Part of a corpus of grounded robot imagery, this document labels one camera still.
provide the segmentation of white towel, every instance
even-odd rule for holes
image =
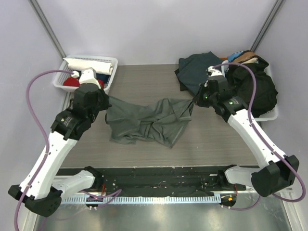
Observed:
[[[91,61],[91,60],[82,60],[82,59],[74,59],[74,58],[63,58],[68,62],[68,67],[72,70],[82,71],[83,69],[87,69],[92,67],[96,73],[111,75],[113,67],[112,63]]]

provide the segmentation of white wall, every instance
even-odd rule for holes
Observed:
[[[279,117],[264,123],[266,133],[288,155],[300,161],[308,189],[308,1],[286,1],[257,53],[271,63],[278,94]],[[296,184],[297,196],[301,187]],[[296,203],[308,230],[308,196]]]
[[[13,231],[17,201],[7,191],[27,176],[44,147],[26,106],[26,86],[36,74],[58,69],[61,58],[28,1],[1,1],[0,9],[0,224],[2,230]],[[52,75],[45,76],[31,91],[46,131],[64,98],[51,80]]]
[[[38,0],[67,54],[175,64],[249,49],[274,0]]]

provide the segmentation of gray floor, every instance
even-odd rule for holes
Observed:
[[[174,74],[177,65],[119,66],[109,92],[124,101],[148,105],[162,98],[190,99]],[[192,121],[173,149],[156,142],[121,145],[109,141],[111,130],[101,112],[62,167],[142,167],[255,165],[240,136],[211,108],[195,107]]]
[[[254,194],[239,194],[237,207],[248,207]],[[44,231],[291,231],[282,201],[261,198],[248,211],[232,211],[217,204],[108,205],[85,210],[85,205],[62,205],[46,223]],[[55,218],[70,218],[56,221]],[[34,230],[38,230],[42,217]]]

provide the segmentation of metal pole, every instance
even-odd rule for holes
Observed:
[[[274,21],[274,18],[276,17],[278,11],[281,9],[282,5],[284,4],[285,0],[276,0],[275,4],[273,5],[269,15],[267,16],[263,26],[261,27],[261,30],[259,31],[254,43],[252,44],[250,50],[255,52],[258,46],[260,45],[260,42],[264,38],[266,32],[268,31],[270,25]]]
[[[50,26],[43,10],[41,9],[41,7],[39,6],[39,3],[37,2],[37,0],[28,0],[29,3],[31,4],[33,10],[35,11],[35,13],[37,14],[40,22],[42,23],[45,31],[47,32],[49,38],[51,39],[52,43],[54,44],[56,50],[58,51],[59,55],[62,58],[66,57],[66,54],[61,46],[61,44],[59,43],[59,40],[57,39],[54,31],[52,30],[52,27]]]

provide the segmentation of white laundry basket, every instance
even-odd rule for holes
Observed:
[[[93,56],[93,55],[69,55],[67,58],[76,58],[76,59],[83,59],[83,60],[93,60],[93,61],[99,61],[99,62],[105,62],[105,63],[112,63],[113,70],[111,73],[111,76],[108,79],[108,82],[105,83],[104,91],[106,94],[108,94],[111,84],[115,78],[116,69],[117,69],[117,59],[116,58],[110,58],[110,57],[103,57],[103,56]],[[67,61],[63,61],[60,70],[65,71],[72,71],[70,68],[68,68]],[[70,77],[67,73],[57,73],[57,75],[54,78],[53,85],[56,88],[62,88],[63,90],[67,92],[74,92],[77,87],[70,87],[70,86],[63,86],[63,83]]]
[[[229,69],[229,66],[227,66],[227,65],[224,65],[224,66],[221,67],[221,72],[224,76],[225,76],[225,73],[228,71],[228,69]],[[265,68],[264,72],[272,78],[270,65],[267,68]],[[276,104],[276,106],[272,110],[266,112],[263,115],[260,115],[260,117],[255,118],[255,120],[257,122],[263,122],[263,121],[275,120],[275,119],[277,119],[277,117],[278,117],[278,107],[277,107],[277,104]]]

